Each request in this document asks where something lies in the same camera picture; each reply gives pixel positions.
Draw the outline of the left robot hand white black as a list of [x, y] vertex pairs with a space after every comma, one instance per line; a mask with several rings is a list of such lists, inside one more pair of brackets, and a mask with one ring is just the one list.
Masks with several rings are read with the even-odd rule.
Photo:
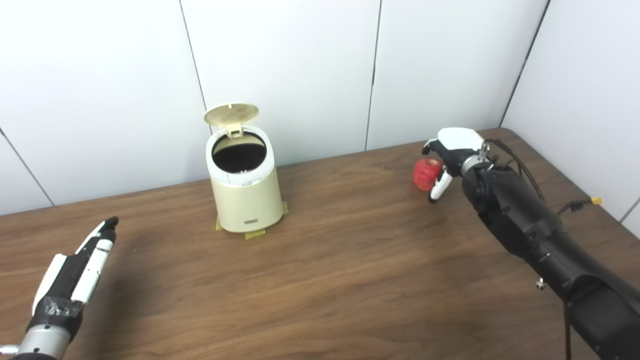
[[60, 328], [73, 340], [93, 296], [117, 238], [119, 217], [113, 216], [92, 230], [71, 255], [54, 256], [39, 283], [26, 330]]

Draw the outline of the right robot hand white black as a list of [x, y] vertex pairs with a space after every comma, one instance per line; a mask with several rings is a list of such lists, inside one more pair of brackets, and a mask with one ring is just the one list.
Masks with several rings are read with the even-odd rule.
[[429, 202], [436, 203], [454, 178], [463, 177], [479, 164], [489, 164], [489, 149], [489, 143], [475, 130], [463, 127], [443, 128], [437, 137], [426, 141], [422, 155], [434, 152], [443, 164], [429, 192]]

